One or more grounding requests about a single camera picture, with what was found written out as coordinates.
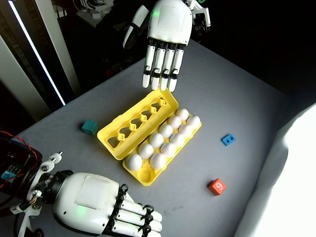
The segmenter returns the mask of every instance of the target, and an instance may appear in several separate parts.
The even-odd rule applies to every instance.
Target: white egg
[[[187,124],[190,125],[193,129],[197,129],[201,124],[201,120],[198,116],[192,116],[188,118]]]
[[[138,154],[141,156],[143,159],[149,159],[154,153],[154,148],[150,144],[143,144],[140,146],[138,149]]]
[[[160,152],[163,153],[167,158],[171,158],[176,153],[176,146],[170,142],[165,143],[161,147]]]
[[[160,148],[163,145],[164,139],[160,133],[153,133],[149,138],[149,143],[153,148]]]
[[[164,124],[163,126],[160,127],[159,133],[164,137],[164,138],[169,138],[173,134],[173,128],[171,127],[170,124]]]
[[[126,160],[126,166],[132,171],[140,170],[143,166],[143,160],[138,154],[131,154]]]
[[[179,133],[181,133],[185,138],[187,138],[192,135],[193,129],[190,125],[184,124],[179,128]]]
[[[184,144],[184,136],[181,133],[175,133],[171,136],[170,142],[176,147],[181,147]]]
[[[189,111],[187,109],[178,109],[177,116],[179,116],[182,121],[186,121],[189,117]]]
[[[153,169],[162,169],[166,165],[166,157],[164,154],[156,153],[150,158],[150,166]]]
[[[179,116],[173,116],[169,119],[168,124],[170,124],[173,129],[178,129],[181,126],[182,121]]]

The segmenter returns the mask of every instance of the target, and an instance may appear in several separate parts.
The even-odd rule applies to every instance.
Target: dark background
[[[97,29],[75,15],[72,1],[56,0],[68,16],[59,23],[83,91],[95,87],[146,55],[144,32],[130,50],[122,48],[125,34],[113,25],[131,21],[141,0],[116,0],[111,14]],[[290,97],[286,118],[316,101],[315,14],[303,2],[206,0],[210,32],[196,39]],[[33,121],[0,84],[0,128],[18,133]]]

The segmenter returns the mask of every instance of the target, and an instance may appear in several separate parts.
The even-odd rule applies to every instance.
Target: yellow egg carton
[[[178,107],[178,102],[168,90],[154,90],[124,114],[102,128],[97,137],[115,159],[122,160],[130,154],[137,154],[138,148],[143,143],[149,143],[149,136],[158,132],[160,126],[167,123],[169,117],[175,115]],[[202,124],[193,130],[192,135],[185,139],[183,146],[176,148],[173,157],[166,159],[166,165],[163,169],[152,169],[150,159],[143,159],[143,166],[138,171],[129,170],[125,159],[123,161],[124,168],[142,185],[151,185],[201,126]],[[155,149],[155,153],[159,152],[160,148]]]

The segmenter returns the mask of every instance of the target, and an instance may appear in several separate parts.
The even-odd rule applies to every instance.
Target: green light
[[[79,216],[84,216],[87,212],[87,207],[78,205],[77,214]]]
[[[159,17],[160,16],[160,11],[153,11],[153,16]]]

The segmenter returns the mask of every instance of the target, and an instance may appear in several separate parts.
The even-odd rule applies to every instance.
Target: screw
[[[33,209],[35,209],[35,210],[40,209],[40,205],[38,205],[38,204],[34,204],[34,205],[33,205]]]

